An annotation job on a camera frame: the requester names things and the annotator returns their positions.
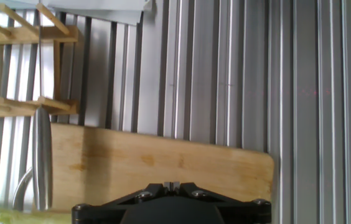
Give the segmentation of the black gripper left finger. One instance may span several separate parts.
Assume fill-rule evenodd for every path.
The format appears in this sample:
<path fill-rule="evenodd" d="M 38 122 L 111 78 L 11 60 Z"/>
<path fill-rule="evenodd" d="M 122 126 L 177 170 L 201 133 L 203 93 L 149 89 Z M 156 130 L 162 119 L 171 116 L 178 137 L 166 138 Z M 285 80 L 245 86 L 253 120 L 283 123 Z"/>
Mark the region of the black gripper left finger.
<path fill-rule="evenodd" d="M 72 208 L 72 224 L 121 223 L 126 212 L 136 205 L 161 197 L 169 196 L 172 183 L 149 184 L 124 197 L 103 205 L 81 203 Z"/>

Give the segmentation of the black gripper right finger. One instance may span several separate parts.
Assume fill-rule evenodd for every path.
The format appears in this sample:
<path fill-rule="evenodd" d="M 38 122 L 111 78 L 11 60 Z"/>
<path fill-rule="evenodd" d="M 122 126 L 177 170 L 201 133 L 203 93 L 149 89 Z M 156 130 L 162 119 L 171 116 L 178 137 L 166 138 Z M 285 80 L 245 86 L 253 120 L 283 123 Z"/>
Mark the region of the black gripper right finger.
<path fill-rule="evenodd" d="M 271 202 L 262 198 L 242 202 L 198 187 L 193 182 L 172 182 L 171 194 L 214 206 L 224 223 L 271 222 Z"/>

